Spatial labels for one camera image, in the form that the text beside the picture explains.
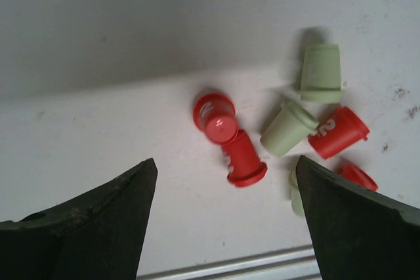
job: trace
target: red plastic cap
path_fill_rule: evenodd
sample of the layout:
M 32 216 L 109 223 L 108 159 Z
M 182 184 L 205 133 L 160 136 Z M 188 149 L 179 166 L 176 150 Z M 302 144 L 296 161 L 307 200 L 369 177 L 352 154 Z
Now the red plastic cap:
M 368 134 L 370 133 L 368 126 L 350 108 L 344 106 L 337 108 L 336 112 L 340 113 L 349 123 L 353 124 L 354 128 L 359 131 L 361 139 L 368 140 Z
M 328 159 L 361 139 L 366 141 L 368 134 L 369 129 L 363 121 L 348 107 L 343 107 L 337 108 L 308 141 L 321 157 Z
M 226 144 L 235 139 L 239 123 L 232 101 L 221 93 L 206 94 L 194 106 L 194 123 L 215 144 Z
M 228 181 L 236 187 L 246 187 L 262 180 L 267 172 L 263 163 L 244 130 L 239 130 L 238 136 L 222 147 L 226 164 L 229 168 Z
M 378 185 L 375 183 L 375 181 L 354 164 L 347 164 L 343 166 L 343 170 L 341 171 L 340 176 L 369 190 L 378 190 Z

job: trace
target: light green plastic cap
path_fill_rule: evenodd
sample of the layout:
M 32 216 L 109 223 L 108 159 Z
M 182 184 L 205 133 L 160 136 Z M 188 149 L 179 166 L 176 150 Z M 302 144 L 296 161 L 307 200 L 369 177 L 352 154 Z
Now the light green plastic cap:
M 309 102 L 319 102 L 319 103 L 339 103 L 343 92 L 341 89 L 317 89 L 300 91 L 301 100 Z
M 301 193 L 297 187 L 296 171 L 289 175 L 289 183 L 291 188 L 291 208 L 293 212 L 300 216 L 301 218 L 305 217 L 305 211 L 303 210 L 303 203 Z
M 289 110 L 294 116 L 308 129 L 311 135 L 316 134 L 316 127 L 320 124 L 319 121 L 306 111 L 302 106 L 294 101 L 288 101 L 282 104 L 283 109 Z
M 341 92 L 340 51 L 336 44 L 309 45 L 304 53 L 301 100 L 339 103 Z

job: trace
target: red cap flange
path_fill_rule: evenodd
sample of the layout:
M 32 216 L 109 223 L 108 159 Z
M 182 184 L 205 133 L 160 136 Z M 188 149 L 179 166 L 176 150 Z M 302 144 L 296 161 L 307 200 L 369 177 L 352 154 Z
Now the red cap flange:
M 227 179 L 231 184 L 246 187 L 264 178 L 267 165 L 259 159 L 244 130 L 239 130 L 237 137 L 222 147 L 222 152 L 229 168 Z

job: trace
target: printed number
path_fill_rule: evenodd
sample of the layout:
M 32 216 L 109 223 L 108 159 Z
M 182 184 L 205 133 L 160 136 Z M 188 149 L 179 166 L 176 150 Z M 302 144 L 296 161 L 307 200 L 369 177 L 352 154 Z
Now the printed number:
M 228 167 L 229 174 L 233 173 L 234 167 L 233 165 L 230 165 L 232 162 L 232 159 L 226 152 L 223 152 L 223 159 L 224 159 L 224 164 L 226 164 L 226 166 Z
M 214 108 L 213 103 L 207 102 L 204 104 L 200 109 L 199 112 L 201 113 L 201 117 L 204 118 L 210 111 Z
M 335 128 L 335 121 L 334 119 L 328 119 L 327 123 L 322 125 L 318 129 L 318 136 L 325 136 L 327 134 L 327 130 L 333 130 Z

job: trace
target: number 2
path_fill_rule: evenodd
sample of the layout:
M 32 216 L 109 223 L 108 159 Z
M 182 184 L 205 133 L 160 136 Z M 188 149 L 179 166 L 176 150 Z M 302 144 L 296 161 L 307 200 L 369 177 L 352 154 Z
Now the number 2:
M 324 125 L 322 125 L 319 129 L 318 129 L 318 133 L 321 136 L 325 136 L 327 134 L 327 130 L 333 130 L 335 128 L 335 121 L 334 119 L 328 119 L 327 123 L 325 123 Z
M 208 113 L 213 110 L 214 106 L 213 103 L 207 102 L 205 103 L 200 109 L 199 112 L 201 113 L 201 117 L 204 118 Z

